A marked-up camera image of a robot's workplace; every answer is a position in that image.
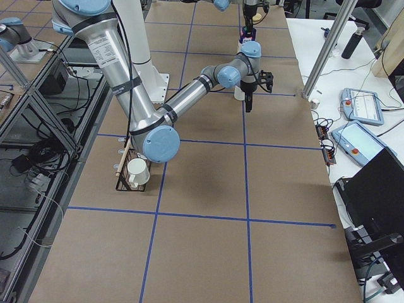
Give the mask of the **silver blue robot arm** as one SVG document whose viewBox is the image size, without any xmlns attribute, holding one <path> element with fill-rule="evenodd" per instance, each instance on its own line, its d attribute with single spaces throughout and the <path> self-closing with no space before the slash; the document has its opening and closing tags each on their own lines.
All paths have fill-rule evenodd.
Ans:
<svg viewBox="0 0 404 303">
<path fill-rule="evenodd" d="M 136 50 L 149 51 L 139 1 L 53 1 L 52 9 L 55 31 L 86 42 L 128 117 L 133 146 L 150 161 L 167 162 L 176 155 L 180 138 L 173 125 L 216 85 L 241 87 L 246 111 L 251 111 L 261 58 L 258 42 L 245 42 L 230 62 L 205 67 L 156 109 L 144 86 L 145 74 L 132 62 Z"/>
<path fill-rule="evenodd" d="M 134 1 L 123 1 L 124 7 L 129 7 L 131 10 L 134 10 L 131 14 L 134 29 L 136 30 L 135 35 L 128 35 L 125 32 L 124 23 L 122 19 L 128 21 L 129 17 L 123 16 L 123 13 L 119 13 L 118 11 L 118 1 L 115 1 L 115 8 L 113 16 L 116 15 L 119 22 L 121 22 L 121 30 L 123 31 L 122 41 L 126 43 L 125 50 L 129 55 L 129 51 L 132 55 L 139 52 L 150 52 L 148 40 L 145 32 L 145 25 L 144 22 L 140 22 L 140 17 L 135 17 L 135 14 L 140 13 L 139 9 L 135 4 Z M 219 11 L 225 11 L 229 6 L 230 3 L 234 3 L 235 1 L 207 1 L 213 3 L 213 5 Z M 245 19 L 245 27 L 247 28 L 247 32 L 251 32 L 253 25 L 257 24 L 257 20 L 259 17 L 257 15 L 257 9 L 259 6 L 260 1 L 242 1 L 242 9 L 243 15 Z M 87 17 L 99 17 L 102 13 L 104 13 L 108 7 L 111 5 L 111 1 L 59 1 L 59 4 L 63 5 L 66 9 L 70 10 L 71 12 L 80 15 L 80 16 L 87 16 Z M 53 21 L 54 30 L 61 33 L 73 36 L 75 30 L 71 28 L 67 24 L 67 21 L 63 19 L 62 16 L 57 14 L 57 20 Z M 25 28 L 24 24 L 19 18 L 5 18 L 1 20 L 1 47 L 4 51 L 9 52 L 13 50 L 15 47 L 22 51 L 25 47 L 25 50 L 28 55 L 22 55 L 26 57 L 34 56 L 38 50 L 37 46 L 33 43 L 33 38 L 29 34 L 28 30 Z"/>
</svg>

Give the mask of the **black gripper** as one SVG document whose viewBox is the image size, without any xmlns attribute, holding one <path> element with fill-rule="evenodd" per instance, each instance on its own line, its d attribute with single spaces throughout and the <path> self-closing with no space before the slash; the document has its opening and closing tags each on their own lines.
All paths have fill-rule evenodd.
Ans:
<svg viewBox="0 0 404 303">
<path fill-rule="evenodd" d="M 242 81 L 241 90 L 245 93 L 245 111 L 251 112 L 253 108 L 253 93 L 257 90 L 258 83 L 254 81 Z"/>
<path fill-rule="evenodd" d="M 246 21 L 252 21 L 256 15 L 256 0 L 243 0 L 243 16 Z"/>
</svg>

